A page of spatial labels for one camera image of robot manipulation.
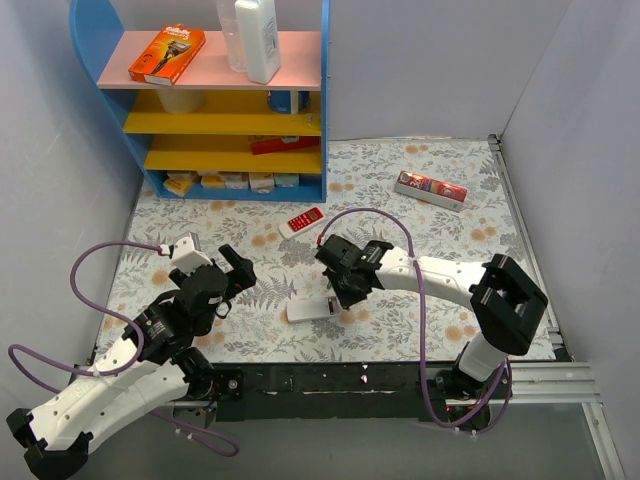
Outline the cream small box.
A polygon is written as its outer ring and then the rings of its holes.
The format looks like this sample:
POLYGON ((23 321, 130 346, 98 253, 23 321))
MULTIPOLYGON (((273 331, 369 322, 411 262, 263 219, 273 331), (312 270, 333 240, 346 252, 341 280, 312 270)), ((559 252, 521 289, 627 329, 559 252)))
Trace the cream small box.
POLYGON ((268 194, 275 189, 275 179, 272 173, 251 172, 248 174, 250 189, 258 194, 268 194))

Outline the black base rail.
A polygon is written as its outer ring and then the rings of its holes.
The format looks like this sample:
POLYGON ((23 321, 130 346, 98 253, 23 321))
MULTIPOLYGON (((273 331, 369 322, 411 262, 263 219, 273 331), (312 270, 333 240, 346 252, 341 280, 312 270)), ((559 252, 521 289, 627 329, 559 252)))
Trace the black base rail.
POLYGON ((467 431, 488 426, 488 403, 507 395, 507 375, 465 380, 454 363, 416 362, 215 364, 208 379, 179 398, 207 422, 277 419, 463 419, 467 431))

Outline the clear plastic bottle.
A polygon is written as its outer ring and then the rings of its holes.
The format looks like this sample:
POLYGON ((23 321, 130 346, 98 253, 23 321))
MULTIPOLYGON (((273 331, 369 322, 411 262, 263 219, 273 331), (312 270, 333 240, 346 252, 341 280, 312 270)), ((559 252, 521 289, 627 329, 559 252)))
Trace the clear plastic bottle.
POLYGON ((215 5, 227 48, 229 66, 235 72, 245 73, 246 60, 235 11, 235 1, 216 0, 215 5))

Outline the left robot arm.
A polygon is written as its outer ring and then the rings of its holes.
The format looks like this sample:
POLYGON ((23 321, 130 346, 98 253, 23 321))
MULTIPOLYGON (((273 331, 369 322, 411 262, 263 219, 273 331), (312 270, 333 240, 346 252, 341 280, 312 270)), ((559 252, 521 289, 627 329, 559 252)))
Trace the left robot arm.
POLYGON ((175 289, 135 319, 122 316, 123 334, 91 366, 69 368, 73 381, 49 401, 7 417, 36 478, 70 478, 104 440, 167 402, 216 402, 233 395, 237 377, 216 369, 193 341, 227 316, 238 294, 255 286, 252 261, 225 244, 219 252, 230 268, 223 271, 192 234, 152 250, 171 260, 175 289))

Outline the teal small box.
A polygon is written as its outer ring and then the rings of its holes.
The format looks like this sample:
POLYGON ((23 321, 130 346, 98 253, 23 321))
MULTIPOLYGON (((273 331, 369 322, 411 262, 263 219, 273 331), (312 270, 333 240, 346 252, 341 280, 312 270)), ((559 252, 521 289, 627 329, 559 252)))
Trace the teal small box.
POLYGON ((274 173, 274 182, 277 188, 294 188, 300 183, 298 173, 274 173))

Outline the yellow small box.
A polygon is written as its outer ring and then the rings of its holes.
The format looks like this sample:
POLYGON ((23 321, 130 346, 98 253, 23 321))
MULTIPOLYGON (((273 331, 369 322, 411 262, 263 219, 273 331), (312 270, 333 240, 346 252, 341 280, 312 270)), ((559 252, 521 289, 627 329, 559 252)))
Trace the yellow small box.
POLYGON ((163 186, 170 193, 184 197, 199 181, 200 176, 196 172, 169 171, 163 186))

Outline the red white remote control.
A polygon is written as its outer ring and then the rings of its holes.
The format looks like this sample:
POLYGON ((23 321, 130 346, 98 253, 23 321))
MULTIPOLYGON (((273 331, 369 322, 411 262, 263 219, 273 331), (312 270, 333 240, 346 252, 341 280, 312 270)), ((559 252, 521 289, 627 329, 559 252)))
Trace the red white remote control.
POLYGON ((313 207, 280 224, 278 231, 284 239, 289 240, 322 225, 326 220, 326 215, 318 207, 313 207))

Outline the orange white small box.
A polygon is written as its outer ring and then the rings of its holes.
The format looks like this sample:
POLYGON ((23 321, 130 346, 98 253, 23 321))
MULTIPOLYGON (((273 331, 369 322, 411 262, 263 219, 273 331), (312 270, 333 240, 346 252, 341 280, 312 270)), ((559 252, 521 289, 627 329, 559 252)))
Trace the orange white small box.
POLYGON ((206 174, 201 177, 201 185, 206 189, 225 189, 225 180, 218 174, 206 174))

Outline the floral table mat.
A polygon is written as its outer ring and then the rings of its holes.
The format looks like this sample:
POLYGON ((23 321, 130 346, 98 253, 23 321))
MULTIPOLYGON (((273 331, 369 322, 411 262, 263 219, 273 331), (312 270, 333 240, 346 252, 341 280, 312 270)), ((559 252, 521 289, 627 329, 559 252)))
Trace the floral table mat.
MULTIPOLYGON (((358 246, 376 239, 455 262, 485 262, 496 253, 528 262, 486 142, 334 142, 321 209, 332 232, 358 246), (402 170, 465 188, 462 210, 396 193, 402 170)), ((252 260, 257 276, 256 286, 233 301, 229 316, 196 339, 213 362, 414 361, 420 355, 449 361, 477 333, 469 310, 432 298, 421 314, 415 294, 396 291, 375 291, 328 320, 289 323, 288 302, 328 294, 315 259, 316 232, 286 240, 278 231, 301 211, 298 203, 161 199, 143 186, 128 232, 132 246, 121 257, 97 351, 122 334, 122 316, 136 316, 171 288, 167 261, 149 246, 189 231, 209 255, 230 244, 252 260)))

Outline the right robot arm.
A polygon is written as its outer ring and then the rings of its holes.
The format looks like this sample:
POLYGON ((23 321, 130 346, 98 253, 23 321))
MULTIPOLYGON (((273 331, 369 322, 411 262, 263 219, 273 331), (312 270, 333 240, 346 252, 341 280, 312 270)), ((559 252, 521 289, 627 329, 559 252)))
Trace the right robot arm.
POLYGON ((485 263, 416 259, 388 242, 359 248, 332 235, 316 259, 345 309, 380 289, 423 292, 472 311, 479 332, 443 378, 442 389, 456 396, 479 395, 508 357, 526 355, 548 305, 539 286, 503 254, 485 263))

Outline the orange razor box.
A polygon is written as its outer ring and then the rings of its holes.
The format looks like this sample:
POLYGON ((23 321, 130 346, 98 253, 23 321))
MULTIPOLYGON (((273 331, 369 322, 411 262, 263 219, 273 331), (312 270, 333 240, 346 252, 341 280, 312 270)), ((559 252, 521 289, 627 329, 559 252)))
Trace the orange razor box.
POLYGON ((173 86, 206 43, 203 30, 165 25, 129 67, 135 82, 173 86))

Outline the blue shelf unit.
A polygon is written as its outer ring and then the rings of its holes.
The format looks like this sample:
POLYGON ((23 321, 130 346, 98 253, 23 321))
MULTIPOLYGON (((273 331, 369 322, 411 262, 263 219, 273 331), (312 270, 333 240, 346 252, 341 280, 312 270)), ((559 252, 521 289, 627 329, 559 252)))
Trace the blue shelf unit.
POLYGON ((169 171, 298 173, 297 187, 276 187, 268 194, 195 185, 185 196, 322 203, 327 196, 330 13, 325 1, 320 30, 280 32, 282 67, 267 85, 229 68, 219 31, 208 32, 186 72, 166 88, 130 78, 128 67, 155 34, 125 29, 111 2, 72 2, 69 29, 80 64, 157 196, 173 195, 163 186, 169 171), (160 104, 158 89, 201 90, 206 100, 195 112, 170 114, 160 104), (275 113, 267 104, 268 90, 309 91, 309 106, 294 115, 275 113), (253 141, 286 136, 317 136, 320 144, 251 153, 253 141))

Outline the red toothpaste box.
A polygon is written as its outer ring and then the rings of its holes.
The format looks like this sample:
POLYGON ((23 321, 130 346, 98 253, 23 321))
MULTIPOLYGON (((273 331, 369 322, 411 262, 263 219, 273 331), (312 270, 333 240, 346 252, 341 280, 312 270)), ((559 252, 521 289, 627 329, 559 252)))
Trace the red toothpaste box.
POLYGON ((463 187, 406 170, 399 173, 394 191, 455 212, 462 210, 467 196, 463 187))

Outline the red box on shelf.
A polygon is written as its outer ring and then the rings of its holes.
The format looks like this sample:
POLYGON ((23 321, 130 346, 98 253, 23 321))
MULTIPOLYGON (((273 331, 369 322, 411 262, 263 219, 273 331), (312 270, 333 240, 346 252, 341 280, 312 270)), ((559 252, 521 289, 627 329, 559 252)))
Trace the red box on shelf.
POLYGON ((319 144, 320 138, 317 136, 286 136, 253 141, 250 149, 253 155, 264 155, 312 148, 319 144))

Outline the grey white remote control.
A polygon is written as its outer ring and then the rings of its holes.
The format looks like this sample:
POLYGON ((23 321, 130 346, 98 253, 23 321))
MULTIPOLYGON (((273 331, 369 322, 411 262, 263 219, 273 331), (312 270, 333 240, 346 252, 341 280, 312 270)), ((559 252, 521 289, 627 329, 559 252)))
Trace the grey white remote control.
POLYGON ((286 315, 289 323, 325 320, 342 313, 342 307, 335 296, 294 300, 287 303, 286 315))

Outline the white plastic bottle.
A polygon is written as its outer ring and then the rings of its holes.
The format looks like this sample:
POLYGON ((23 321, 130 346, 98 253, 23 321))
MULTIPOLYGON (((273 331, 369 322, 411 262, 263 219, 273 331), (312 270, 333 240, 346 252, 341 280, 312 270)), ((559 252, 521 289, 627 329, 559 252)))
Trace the white plastic bottle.
POLYGON ((273 0, 237 0, 235 12, 250 81, 268 84, 281 67, 273 0))

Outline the blue can on shelf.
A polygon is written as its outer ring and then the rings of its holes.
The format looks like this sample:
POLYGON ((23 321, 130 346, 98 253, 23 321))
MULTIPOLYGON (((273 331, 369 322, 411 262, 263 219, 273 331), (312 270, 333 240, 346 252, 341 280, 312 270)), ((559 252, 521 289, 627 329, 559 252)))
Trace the blue can on shelf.
POLYGON ((306 110, 310 103, 309 91, 268 90, 267 104, 279 114, 298 114, 306 110))

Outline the white cup on shelf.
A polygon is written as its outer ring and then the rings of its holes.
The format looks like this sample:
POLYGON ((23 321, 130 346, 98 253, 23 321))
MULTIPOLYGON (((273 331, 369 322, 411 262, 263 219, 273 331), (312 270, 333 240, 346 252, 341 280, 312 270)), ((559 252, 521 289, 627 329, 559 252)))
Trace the white cup on shelf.
POLYGON ((188 114, 201 108, 206 100, 201 90, 158 89, 157 96, 162 108, 170 114, 188 114))

